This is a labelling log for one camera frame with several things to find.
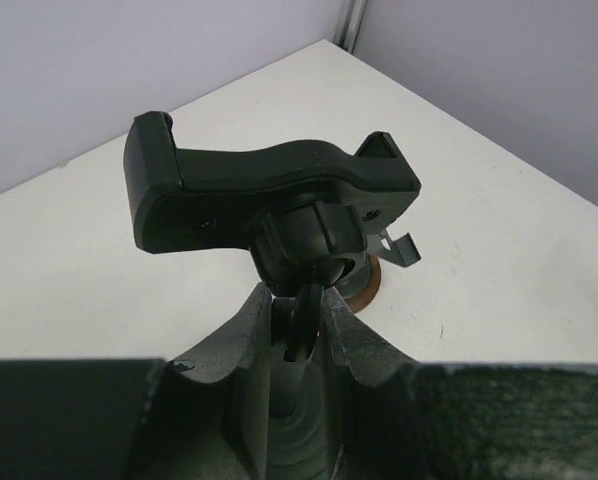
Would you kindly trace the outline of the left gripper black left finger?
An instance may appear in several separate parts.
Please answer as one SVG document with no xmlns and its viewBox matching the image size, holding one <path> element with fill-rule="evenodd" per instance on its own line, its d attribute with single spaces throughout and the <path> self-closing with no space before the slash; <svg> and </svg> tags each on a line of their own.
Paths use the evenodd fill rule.
<svg viewBox="0 0 598 480">
<path fill-rule="evenodd" d="M 256 286 L 229 321 L 167 363 L 140 430 L 139 478 L 265 477 L 271 306 Z"/>
</svg>

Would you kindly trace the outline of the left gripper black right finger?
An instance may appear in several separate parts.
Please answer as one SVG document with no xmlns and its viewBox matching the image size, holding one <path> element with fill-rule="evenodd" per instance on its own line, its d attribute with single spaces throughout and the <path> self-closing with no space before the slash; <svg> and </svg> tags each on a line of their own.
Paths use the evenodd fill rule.
<svg viewBox="0 0 598 480">
<path fill-rule="evenodd" d="M 339 293 L 323 301 L 323 397 L 331 479 L 426 479 L 410 381 L 417 362 L 363 323 Z"/>
</svg>

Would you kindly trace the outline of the brown-base black phone stand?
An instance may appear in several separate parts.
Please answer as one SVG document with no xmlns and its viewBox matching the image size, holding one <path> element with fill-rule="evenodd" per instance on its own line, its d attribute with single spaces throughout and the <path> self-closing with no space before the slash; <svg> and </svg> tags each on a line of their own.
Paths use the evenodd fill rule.
<svg viewBox="0 0 598 480">
<path fill-rule="evenodd" d="M 377 296 L 382 282 L 381 262 L 405 269 L 421 260 L 419 250 L 409 233 L 393 239 L 384 229 L 369 236 L 367 242 L 363 266 L 335 285 L 353 313 L 364 310 Z"/>
</svg>

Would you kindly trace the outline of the black round-base phone stand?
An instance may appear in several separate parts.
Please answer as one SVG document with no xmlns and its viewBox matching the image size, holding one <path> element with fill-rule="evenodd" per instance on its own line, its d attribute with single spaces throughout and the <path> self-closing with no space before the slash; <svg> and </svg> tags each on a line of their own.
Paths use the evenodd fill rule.
<svg viewBox="0 0 598 480">
<path fill-rule="evenodd" d="M 137 247 L 249 252 L 272 298 L 266 475 L 331 479 L 323 397 L 323 301 L 363 266 L 421 185 L 384 132 L 354 154 L 317 140 L 247 152 L 177 147 L 163 112 L 135 118 L 124 173 Z"/>
</svg>

